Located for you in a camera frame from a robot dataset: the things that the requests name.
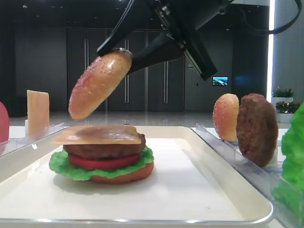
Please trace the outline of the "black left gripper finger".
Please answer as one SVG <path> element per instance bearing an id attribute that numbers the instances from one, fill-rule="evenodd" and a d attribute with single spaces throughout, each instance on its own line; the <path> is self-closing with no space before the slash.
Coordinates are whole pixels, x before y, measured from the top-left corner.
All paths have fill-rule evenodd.
<path id="1" fill-rule="evenodd" d="M 109 37 L 97 49 L 97 54 L 100 57 L 109 53 L 123 38 L 138 26 L 140 16 L 139 8 L 139 0 L 129 1 L 115 28 Z"/>

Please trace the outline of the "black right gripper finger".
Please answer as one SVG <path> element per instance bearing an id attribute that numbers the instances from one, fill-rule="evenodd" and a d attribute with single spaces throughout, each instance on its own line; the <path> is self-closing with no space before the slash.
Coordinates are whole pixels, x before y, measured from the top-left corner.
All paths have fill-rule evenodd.
<path id="1" fill-rule="evenodd" d="M 172 38 L 171 33 L 160 32 L 152 42 L 141 48 L 138 45 L 130 46 L 133 62 L 127 74 L 132 74 L 146 67 L 158 63 L 176 60 L 184 55 L 184 51 Z"/>

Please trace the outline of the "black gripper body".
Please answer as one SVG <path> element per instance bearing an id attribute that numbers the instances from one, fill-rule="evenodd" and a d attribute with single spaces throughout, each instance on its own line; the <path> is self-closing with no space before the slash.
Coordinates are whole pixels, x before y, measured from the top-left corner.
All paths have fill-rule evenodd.
<path id="1" fill-rule="evenodd" d="M 229 0 L 148 0 L 165 30 L 183 49 L 203 80 L 215 75 L 217 69 L 202 44 L 199 29 L 216 15 L 223 13 Z"/>

